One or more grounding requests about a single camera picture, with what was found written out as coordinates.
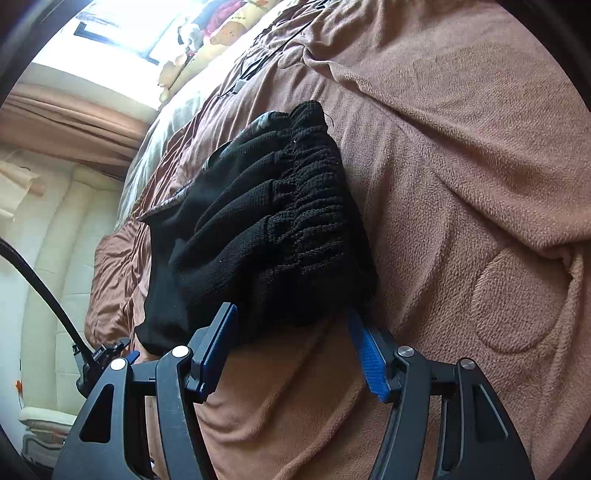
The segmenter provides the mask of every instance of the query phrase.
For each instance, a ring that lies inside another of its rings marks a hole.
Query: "yellow pillowcase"
[[[170,87],[165,99],[169,100],[175,95],[190,79],[200,73],[215,57],[226,51],[280,1],[252,0],[236,10],[209,38],[204,39],[203,47],[197,50],[187,63],[187,66]]]

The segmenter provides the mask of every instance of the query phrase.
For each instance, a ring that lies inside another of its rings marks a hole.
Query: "blue gripper pad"
[[[236,306],[230,306],[219,325],[212,323],[209,328],[217,329],[217,331],[201,363],[199,393],[204,397],[215,392],[230,349],[236,343],[238,335],[238,309]]]
[[[386,381],[386,362],[356,310],[349,312],[349,334],[361,368],[371,393],[376,394],[380,401],[387,402],[390,388]]]
[[[139,350],[133,350],[129,352],[125,358],[130,365],[133,365],[134,362],[139,358]]]

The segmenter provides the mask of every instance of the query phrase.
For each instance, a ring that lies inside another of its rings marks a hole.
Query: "curtain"
[[[148,124],[82,98],[17,84],[0,109],[0,142],[124,178]]]

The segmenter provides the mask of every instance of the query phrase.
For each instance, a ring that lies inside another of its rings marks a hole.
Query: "black knit fabric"
[[[154,354],[186,344],[224,301],[238,306],[242,343],[360,306],[376,289],[361,216],[318,102],[259,117],[143,220],[152,269],[136,332]]]

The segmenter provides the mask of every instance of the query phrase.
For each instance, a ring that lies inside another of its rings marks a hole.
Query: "brown blanket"
[[[310,21],[237,95],[217,97]],[[318,100],[378,269],[374,321],[430,359],[476,359],[546,479],[591,414],[591,118],[581,98],[495,3],[336,1],[277,23],[173,138],[135,216],[259,114]],[[150,236],[134,218],[97,249],[94,345],[143,321]],[[220,479],[361,479],[388,410],[364,386],[337,314],[234,351],[197,415]],[[421,479],[431,478],[433,419],[428,435]]]

